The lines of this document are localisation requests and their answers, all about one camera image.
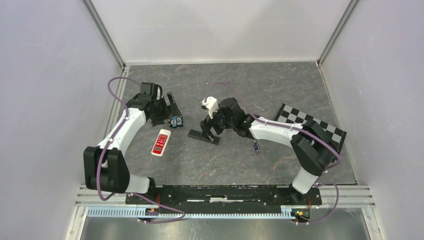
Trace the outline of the red white remote control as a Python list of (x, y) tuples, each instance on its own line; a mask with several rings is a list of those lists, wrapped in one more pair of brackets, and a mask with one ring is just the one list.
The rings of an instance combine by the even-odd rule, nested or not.
[(161, 129), (157, 135), (151, 154), (154, 156), (162, 157), (167, 144), (171, 136), (171, 131), (166, 129)]

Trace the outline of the black remote control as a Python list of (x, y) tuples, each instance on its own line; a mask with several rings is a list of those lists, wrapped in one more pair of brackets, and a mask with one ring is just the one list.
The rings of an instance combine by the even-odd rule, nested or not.
[(210, 143), (213, 145), (218, 145), (221, 138), (218, 136), (214, 136), (213, 134), (209, 136), (205, 131), (197, 131), (194, 129), (191, 129), (188, 133), (188, 137), (200, 140), (206, 143)]

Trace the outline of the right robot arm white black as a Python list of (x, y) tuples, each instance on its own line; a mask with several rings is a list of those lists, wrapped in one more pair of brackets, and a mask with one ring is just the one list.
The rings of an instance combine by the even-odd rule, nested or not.
[(255, 114), (247, 114), (238, 101), (231, 97), (219, 102), (208, 96), (201, 102), (207, 117), (201, 122), (200, 139), (217, 142), (224, 130), (233, 130), (242, 138), (267, 140), (293, 149), (300, 170), (290, 184), (289, 199), (302, 204), (309, 198), (309, 190), (329, 165), (340, 157), (337, 144), (319, 123), (283, 123)]

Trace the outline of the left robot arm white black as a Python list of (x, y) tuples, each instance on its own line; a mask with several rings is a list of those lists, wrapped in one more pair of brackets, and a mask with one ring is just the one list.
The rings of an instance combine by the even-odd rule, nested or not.
[(140, 91), (123, 104), (123, 112), (111, 132), (97, 145), (83, 152), (85, 185), (90, 190), (110, 193), (138, 193), (145, 204), (157, 198), (154, 179), (131, 174), (126, 151), (136, 133), (148, 121), (152, 126), (168, 123), (183, 126), (183, 118), (172, 92), (166, 94), (157, 83), (142, 82)]

